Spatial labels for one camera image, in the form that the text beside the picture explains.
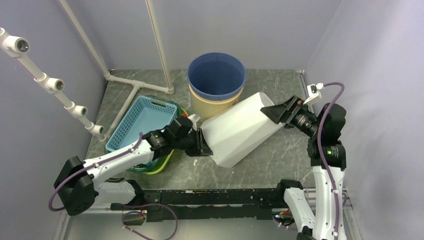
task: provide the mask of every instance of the marble tabletop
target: marble tabletop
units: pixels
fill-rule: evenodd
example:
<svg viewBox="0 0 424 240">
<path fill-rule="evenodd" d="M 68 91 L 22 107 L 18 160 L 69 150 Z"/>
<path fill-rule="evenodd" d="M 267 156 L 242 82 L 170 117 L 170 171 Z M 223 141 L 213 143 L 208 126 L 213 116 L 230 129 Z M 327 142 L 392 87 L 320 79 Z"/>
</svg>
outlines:
<svg viewBox="0 0 424 240">
<path fill-rule="evenodd" d="M 188 113 L 194 113 L 190 103 L 187 71 L 170 72 L 175 94 L 142 88 L 140 95 L 155 95 L 174 101 Z M 162 70 L 116 70 L 117 77 L 166 86 Z M 286 101 L 292 95 L 304 98 L 302 84 L 294 70 L 249 69 L 248 78 L 240 101 L 264 92 L 275 104 Z M 121 109 L 132 86 L 109 82 L 96 117 L 96 124 L 108 129 Z M 115 177 L 136 180 L 143 189 L 237 189 L 275 188 L 281 179 L 300 181 L 304 187 L 314 188 L 314 175 L 307 154 L 308 137 L 296 128 L 280 129 L 254 149 L 232 168 L 215 164 L 211 157 L 188 157 L 183 151 L 174 151 L 165 169 L 155 175 L 126 170 Z M 105 154 L 105 142 L 91 139 L 86 158 Z"/>
</svg>

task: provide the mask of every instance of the beige bucket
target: beige bucket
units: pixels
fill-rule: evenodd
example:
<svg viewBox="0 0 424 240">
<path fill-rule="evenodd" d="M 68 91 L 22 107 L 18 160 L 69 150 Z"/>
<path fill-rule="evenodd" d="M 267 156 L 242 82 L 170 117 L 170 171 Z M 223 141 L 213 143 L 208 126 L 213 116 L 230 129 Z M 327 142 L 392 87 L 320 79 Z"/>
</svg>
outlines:
<svg viewBox="0 0 424 240">
<path fill-rule="evenodd" d="M 194 112 L 200 115 L 200 121 L 202 122 L 234 106 L 243 92 L 242 87 L 241 90 L 230 99 L 211 101 L 197 95 L 190 84 L 188 88 L 190 89 L 191 105 L 194 108 Z"/>
</svg>

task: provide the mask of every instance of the floor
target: floor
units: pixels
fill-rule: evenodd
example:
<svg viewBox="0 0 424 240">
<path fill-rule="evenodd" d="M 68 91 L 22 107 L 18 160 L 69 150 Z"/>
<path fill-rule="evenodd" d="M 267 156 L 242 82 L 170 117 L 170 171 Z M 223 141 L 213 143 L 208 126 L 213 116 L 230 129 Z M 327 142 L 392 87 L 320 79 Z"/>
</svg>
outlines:
<svg viewBox="0 0 424 240">
<path fill-rule="evenodd" d="M 248 79 L 240 96 L 243 100 L 257 92 L 264 92 L 275 104 L 292 95 L 305 97 L 294 70 L 249 69 Z M 117 77 L 166 86 L 162 70 L 116 70 Z M 178 103 L 193 113 L 187 84 L 186 70 L 172 70 L 170 76 L 175 94 L 142 88 L 140 95 L 155 95 Z M 96 124 L 107 130 L 121 109 L 132 86 L 109 82 L 96 118 Z M 300 181 L 304 187 L 314 188 L 314 176 L 307 155 L 308 137 L 297 129 L 280 129 L 233 168 L 223 168 L 210 157 L 188 157 L 175 151 L 166 168 L 156 175 L 124 171 L 116 177 L 136 180 L 143 189 L 235 189 L 275 188 L 281 179 Z M 105 142 L 91 139 L 86 158 L 105 154 Z"/>
</svg>

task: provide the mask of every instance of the gray wall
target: gray wall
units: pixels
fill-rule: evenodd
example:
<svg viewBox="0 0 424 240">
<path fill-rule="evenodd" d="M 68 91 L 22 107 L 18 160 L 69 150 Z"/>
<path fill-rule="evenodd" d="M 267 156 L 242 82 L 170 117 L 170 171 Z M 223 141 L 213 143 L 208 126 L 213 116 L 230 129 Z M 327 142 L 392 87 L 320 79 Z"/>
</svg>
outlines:
<svg viewBox="0 0 424 240">
<path fill-rule="evenodd" d="M 424 235 L 423 11 L 421 0 L 343 0 L 306 68 L 309 84 L 346 86 L 345 181 L 365 240 Z"/>
<path fill-rule="evenodd" d="M 29 40 L 28 56 L 94 120 L 103 77 L 57 1 L 1 1 L 0 23 Z M 59 217 L 47 207 L 53 182 L 65 160 L 84 158 L 91 135 L 2 50 L 0 72 L 0 239 L 48 240 Z"/>
<path fill-rule="evenodd" d="M 154 0 L 170 69 L 226 52 L 247 68 L 304 69 L 340 0 Z M 145 1 L 71 4 L 109 68 L 161 69 Z"/>
</svg>

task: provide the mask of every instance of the blue basket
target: blue basket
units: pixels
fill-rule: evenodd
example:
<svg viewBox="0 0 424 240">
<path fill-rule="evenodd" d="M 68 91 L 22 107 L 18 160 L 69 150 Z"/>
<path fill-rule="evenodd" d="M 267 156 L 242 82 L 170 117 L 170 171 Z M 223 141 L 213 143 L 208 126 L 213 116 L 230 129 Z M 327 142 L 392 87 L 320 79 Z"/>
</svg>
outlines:
<svg viewBox="0 0 424 240">
<path fill-rule="evenodd" d="M 140 132 L 162 129 L 177 117 L 177 106 L 147 96 L 139 96 L 107 141 L 105 149 L 114 152 L 140 137 Z"/>
</svg>

